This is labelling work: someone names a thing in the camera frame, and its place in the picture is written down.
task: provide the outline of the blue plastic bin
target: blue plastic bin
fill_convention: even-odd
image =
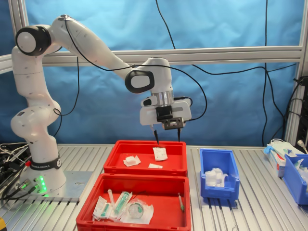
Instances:
[[[234,156],[231,150],[201,149],[201,196],[230,201],[239,198],[240,178],[237,171]],[[225,187],[213,187],[205,185],[205,172],[219,167],[223,173],[227,173]]]
[[[285,155],[285,159],[283,180],[295,202],[299,205],[308,205],[308,193],[306,192],[307,183],[294,167],[294,163],[300,159],[304,159],[301,165],[308,167],[308,155],[297,154],[297,157],[289,157],[288,155]]]

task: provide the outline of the red plastic bin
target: red plastic bin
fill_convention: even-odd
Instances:
[[[155,161],[154,147],[166,148],[168,159]],[[123,160],[128,156],[138,156],[141,163],[127,167]],[[161,165],[163,168],[148,168],[149,164]],[[105,164],[105,173],[137,175],[187,175],[186,144],[184,142],[161,141],[117,141]]]
[[[117,201],[123,191],[153,205],[154,214],[149,225],[114,223],[109,220],[92,221],[99,196],[108,202],[111,189]],[[180,209],[178,193],[182,196],[184,212]],[[139,176],[101,174],[76,219],[78,231],[190,231],[189,183],[186,177]]]

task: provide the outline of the aluminum profile frame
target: aluminum profile frame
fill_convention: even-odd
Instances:
[[[8,0],[13,32],[29,25],[25,0]],[[235,48],[204,48],[178,50],[149,51],[113,51],[115,55],[128,64],[141,64],[150,57],[163,57],[172,65],[188,64],[233,64],[233,63],[281,63],[298,62],[296,78],[308,74],[308,59],[306,58],[308,34],[308,0],[305,0],[301,39],[299,46],[274,47],[235,47]],[[69,51],[58,51],[43,59],[44,66],[75,66],[76,56]],[[91,66],[80,59],[80,65]],[[10,55],[0,56],[0,74],[12,70]],[[304,88],[299,87],[295,97],[302,99]],[[301,101],[293,101],[291,110],[300,114]],[[285,138],[295,144],[299,118],[291,114],[287,123]]]

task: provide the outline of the white tissue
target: white tissue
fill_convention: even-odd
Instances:
[[[167,160],[167,152],[165,148],[153,148],[154,155],[155,155],[155,160],[156,161],[162,161],[162,160]]]
[[[123,162],[127,167],[130,167],[130,166],[133,166],[133,165],[138,165],[139,163],[141,163],[140,159],[137,156],[126,157],[126,159],[123,160]]]
[[[213,168],[211,171],[205,172],[205,185],[225,187],[225,177],[227,176],[220,168]]]
[[[149,164],[149,167],[148,167],[148,168],[163,168],[163,167],[160,166],[160,165]]]

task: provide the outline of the metal slat table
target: metal slat table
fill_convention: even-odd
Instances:
[[[60,144],[65,170],[93,171],[79,203],[41,201],[35,197],[1,205],[9,231],[77,231],[76,217],[113,145]],[[233,150],[240,174],[239,200],[202,198],[200,148]],[[192,231],[308,231],[308,206],[298,206],[283,180],[257,147],[187,146]]]

